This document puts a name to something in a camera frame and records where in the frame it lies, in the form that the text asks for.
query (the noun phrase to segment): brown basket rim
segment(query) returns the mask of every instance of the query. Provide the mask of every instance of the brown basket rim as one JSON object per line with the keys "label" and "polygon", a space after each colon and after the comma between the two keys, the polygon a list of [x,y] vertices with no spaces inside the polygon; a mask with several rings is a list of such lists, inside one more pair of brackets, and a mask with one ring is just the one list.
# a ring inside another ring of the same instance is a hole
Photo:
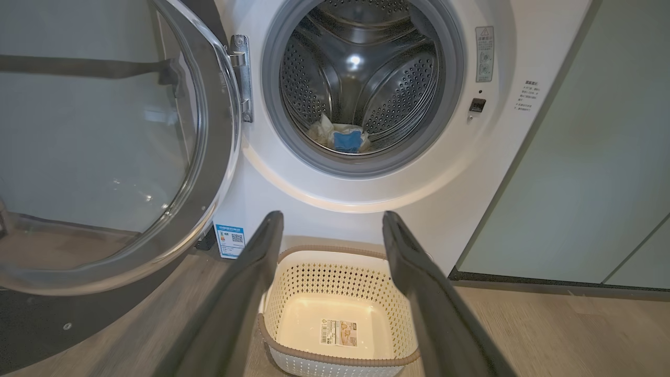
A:
{"label": "brown basket rim", "polygon": [[[308,251],[308,250],[315,252],[338,252],[338,253],[356,254],[386,260],[386,255],[378,252],[372,252],[369,250],[343,248],[340,246],[303,245],[303,246],[293,246],[292,248],[286,249],[283,253],[279,255],[277,259],[277,264],[279,264],[284,258],[286,258],[288,255],[292,253]],[[270,346],[271,348],[283,354],[293,356],[295,358],[301,358],[314,362],[322,362],[322,363],[336,364],[343,366],[393,367],[393,366],[406,366],[407,364],[416,361],[420,356],[418,347],[417,349],[414,350],[414,352],[412,352],[408,356],[399,359],[377,359],[377,360],[352,359],[352,358],[338,358],[336,356],[313,354],[312,352],[305,352],[299,349],[290,348],[286,347],[285,345],[279,344],[270,336],[270,332],[267,330],[265,326],[265,317],[263,316],[262,313],[258,313],[257,320],[258,320],[258,328],[261,331],[261,337],[263,338],[263,341],[267,343],[267,345]]]}

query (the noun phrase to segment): blue cloth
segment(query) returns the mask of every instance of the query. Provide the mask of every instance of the blue cloth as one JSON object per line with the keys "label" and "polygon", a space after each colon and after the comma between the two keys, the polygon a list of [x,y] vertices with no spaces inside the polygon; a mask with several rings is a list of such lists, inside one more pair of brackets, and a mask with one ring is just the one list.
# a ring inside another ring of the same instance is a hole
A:
{"label": "blue cloth", "polygon": [[360,138],[361,131],[356,129],[351,133],[333,133],[333,144],[335,150],[338,152],[344,153],[357,153],[360,149],[360,145],[363,143]]}

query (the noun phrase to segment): wooden floor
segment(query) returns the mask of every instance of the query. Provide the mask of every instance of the wooden floor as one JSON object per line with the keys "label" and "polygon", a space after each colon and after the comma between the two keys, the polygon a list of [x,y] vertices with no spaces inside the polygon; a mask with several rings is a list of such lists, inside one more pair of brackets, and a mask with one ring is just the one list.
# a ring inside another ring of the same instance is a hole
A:
{"label": "wooden floor", "polygon": [[[8,376],[149,376],[228,264],[189,255],[140,305]],[[670,303],[457,288],[520,376],[670,376]],[[255,331],[247,376],[284,376]],[[422,376],[419,362],[401,376]]]}

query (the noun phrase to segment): open round door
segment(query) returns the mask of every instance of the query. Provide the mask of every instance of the open round door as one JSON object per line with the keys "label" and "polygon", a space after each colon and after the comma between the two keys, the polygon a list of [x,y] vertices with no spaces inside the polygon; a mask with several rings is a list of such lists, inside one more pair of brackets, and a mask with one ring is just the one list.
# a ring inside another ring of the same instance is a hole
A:
{"label": "open round door", "polygon": [[10,3],[0,286],[76,295],[151,274],[206,230],[235,170],[225,47],[178,0]]}

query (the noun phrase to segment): white basket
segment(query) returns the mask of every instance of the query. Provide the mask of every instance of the white basket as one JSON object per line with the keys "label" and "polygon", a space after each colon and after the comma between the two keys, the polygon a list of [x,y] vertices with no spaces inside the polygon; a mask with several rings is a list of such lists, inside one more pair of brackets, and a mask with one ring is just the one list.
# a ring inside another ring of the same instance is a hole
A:
{"label": "white basket", "polygon": [[[324,343],[322,325],[326,333],[340,329],[329,320],[355,323],[345,341],[356,345]],[[419,357],[409,301],[391,281],[385,256],[365,250],[301,246],[282,253],[258,322],[277,365],[298,376],[392,377]]]}

